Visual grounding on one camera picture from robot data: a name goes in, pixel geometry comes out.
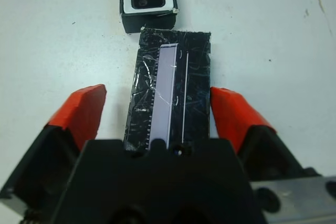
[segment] metal bar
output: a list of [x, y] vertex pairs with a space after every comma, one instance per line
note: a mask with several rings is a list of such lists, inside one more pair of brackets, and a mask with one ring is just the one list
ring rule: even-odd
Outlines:
[[160, 47], [149, 145], [152, 140], [160, 138], [166, 142], [167, 148], [169, 146], [177, 45]]

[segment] crack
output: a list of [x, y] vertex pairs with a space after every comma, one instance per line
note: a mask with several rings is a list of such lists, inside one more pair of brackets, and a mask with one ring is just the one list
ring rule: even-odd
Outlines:
[[323, 4], [322, 4], [322, 0], [318, 0], [318, 2], [319, 2], [320, 9], [321, 9], [321, 11], [322, 11], [322, 13], [324, 15], [324, 18], [326, 19], [330, 35], [333, 37], [333, 33], [332, 33], [331, 28], [330, 28], [330, 22], [329, 22], [329, 19], [328, 19], [327, 15], [325, 14], [324, 7], [323, 7]]

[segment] white table surface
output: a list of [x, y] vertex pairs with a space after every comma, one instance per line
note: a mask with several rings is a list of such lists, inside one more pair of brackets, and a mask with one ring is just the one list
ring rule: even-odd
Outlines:
[[[336, 0], [178, 5], [175, 29], [212, 32], [211, 84], [243, 94], [303, 166], [336, 174]], [[123, 138], [138, 40], [119, 0], [0, 0], [0, 185], [77, 89], [106, 85], [97, 138]]]

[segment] orange clamp jaw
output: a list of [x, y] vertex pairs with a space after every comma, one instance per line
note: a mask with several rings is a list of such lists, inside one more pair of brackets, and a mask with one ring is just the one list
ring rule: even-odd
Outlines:
[[265, 125], [275, 132], [269, 122], [241, 94], [232, 90], [211, 87], [211, 107], [218, 136], [231, 141], [236, 153], [251, 126]]
[[72, 93], [51, 117], [48, 125], [69, 129], [81, 150], [85, 141], [95, 139], [106, 98], [105, 85], [79, 89]]

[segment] black box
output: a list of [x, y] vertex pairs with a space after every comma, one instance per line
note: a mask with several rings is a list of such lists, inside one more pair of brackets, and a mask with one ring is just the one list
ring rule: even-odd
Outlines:
[[126, 33], [139, 33], [141, 27], [171, 29], [178, 11], [176, 0], [120, 0]]
[[144, 28], [126, 124], [127, 150], [209, 138], [210, 33]]

